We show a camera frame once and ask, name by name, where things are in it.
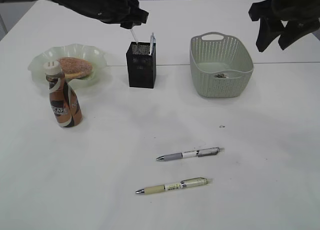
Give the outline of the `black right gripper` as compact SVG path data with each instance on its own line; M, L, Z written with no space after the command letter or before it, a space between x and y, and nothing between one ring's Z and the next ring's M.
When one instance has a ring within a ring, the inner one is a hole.
M256 40L259 52L279 35L278 44L285 50L320 28L320 0L265 0L253 3L248 14L252 21L260 23Z

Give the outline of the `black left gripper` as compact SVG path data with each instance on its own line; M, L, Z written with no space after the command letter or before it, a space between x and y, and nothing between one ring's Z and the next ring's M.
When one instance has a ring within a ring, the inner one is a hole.
M145 24L149 13L138 0L51 0L80 15L102 23L119 24L124 29Z

